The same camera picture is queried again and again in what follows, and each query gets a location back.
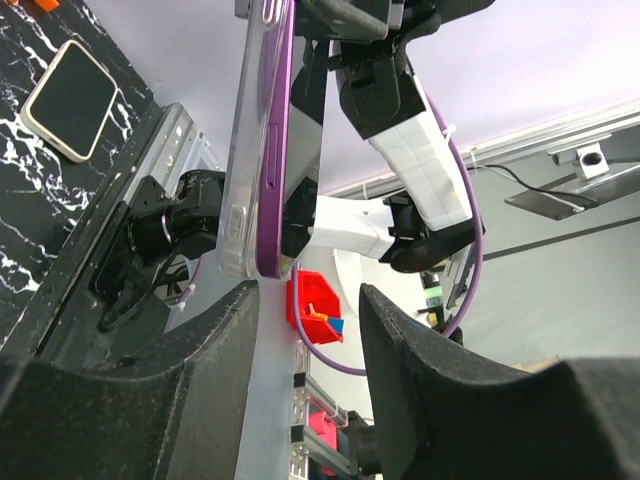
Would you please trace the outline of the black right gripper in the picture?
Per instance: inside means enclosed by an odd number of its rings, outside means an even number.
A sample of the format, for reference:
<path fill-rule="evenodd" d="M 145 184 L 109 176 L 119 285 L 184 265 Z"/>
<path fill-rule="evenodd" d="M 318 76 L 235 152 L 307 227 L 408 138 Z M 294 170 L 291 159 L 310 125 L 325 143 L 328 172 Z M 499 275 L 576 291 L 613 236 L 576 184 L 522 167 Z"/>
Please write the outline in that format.
<path fill-rule="evenodd" d="M 334 46 L 340 106 L 363 139 L 425 109 L 408 44 L 445 23 L 489 8 L 490 1 L 298 1 L 296 31 Z"/>

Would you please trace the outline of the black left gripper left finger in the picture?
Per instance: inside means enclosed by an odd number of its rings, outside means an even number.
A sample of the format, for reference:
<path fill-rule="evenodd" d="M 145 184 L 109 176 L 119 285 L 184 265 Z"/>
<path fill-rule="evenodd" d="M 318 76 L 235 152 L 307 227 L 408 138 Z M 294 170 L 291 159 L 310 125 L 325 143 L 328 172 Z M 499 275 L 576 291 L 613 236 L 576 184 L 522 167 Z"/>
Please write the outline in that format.
<path fill-rule="evenodd" d="M 1 360 L 5 479 L 231 479 L 257 338 L 258 284 L 98 370 Z"/>

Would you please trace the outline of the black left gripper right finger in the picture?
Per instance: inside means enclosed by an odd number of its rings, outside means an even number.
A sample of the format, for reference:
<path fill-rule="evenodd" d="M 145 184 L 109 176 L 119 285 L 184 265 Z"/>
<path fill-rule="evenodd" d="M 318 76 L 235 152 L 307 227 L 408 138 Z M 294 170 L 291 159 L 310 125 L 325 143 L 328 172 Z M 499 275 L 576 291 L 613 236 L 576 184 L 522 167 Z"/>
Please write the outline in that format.
<path fill-rule="evenodd" d="M 367 284 L 359 319 L 385 478 L 638 477 L 637 359 L 529 373 L 454 343 Z"/>

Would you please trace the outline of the purple phone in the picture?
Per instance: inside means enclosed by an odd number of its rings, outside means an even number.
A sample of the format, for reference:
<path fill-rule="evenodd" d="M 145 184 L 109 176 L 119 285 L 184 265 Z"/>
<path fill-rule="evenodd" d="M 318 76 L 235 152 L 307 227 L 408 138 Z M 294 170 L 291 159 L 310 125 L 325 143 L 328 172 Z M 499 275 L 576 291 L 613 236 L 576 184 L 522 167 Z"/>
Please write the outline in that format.
<path fill-rule="evenodd" d="M 290 1 L 275 69 L 259 187 L 256 267 L 279 279 L 308 244 L 315 222 L 329 42 Z"/>

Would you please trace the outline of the clear phone case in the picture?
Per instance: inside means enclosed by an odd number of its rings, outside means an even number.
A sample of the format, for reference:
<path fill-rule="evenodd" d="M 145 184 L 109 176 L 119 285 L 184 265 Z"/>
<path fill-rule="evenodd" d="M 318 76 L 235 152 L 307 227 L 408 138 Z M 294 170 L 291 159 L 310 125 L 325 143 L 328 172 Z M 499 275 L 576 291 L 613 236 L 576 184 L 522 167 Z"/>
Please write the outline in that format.
<path fill-rule="evenodd" d="M 251 1 L 225 177 L 217 250 L 224 273 L 257 275 L 256 224 L 267 121 L 288 1 Z"/>

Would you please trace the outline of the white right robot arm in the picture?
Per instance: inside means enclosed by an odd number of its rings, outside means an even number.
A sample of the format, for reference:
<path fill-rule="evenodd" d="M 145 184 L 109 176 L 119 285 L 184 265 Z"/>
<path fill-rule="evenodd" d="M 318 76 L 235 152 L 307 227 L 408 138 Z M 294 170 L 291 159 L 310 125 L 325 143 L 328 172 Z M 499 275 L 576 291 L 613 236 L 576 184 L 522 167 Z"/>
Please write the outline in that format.
<path fill-rule="evenodd" d="M 263 177 L 278 204 L 259 214 L 263 275 L 289 270 L 312 244 L 418 273 L 466 249 L 484 227 L 467 167 L 408 57 L 410 42 L 480 12 L 483 1 L 296 1 L 287 15 Z M 360 138 L 386 161 L 397 193 L 322 195 L 327 85 Z"/>

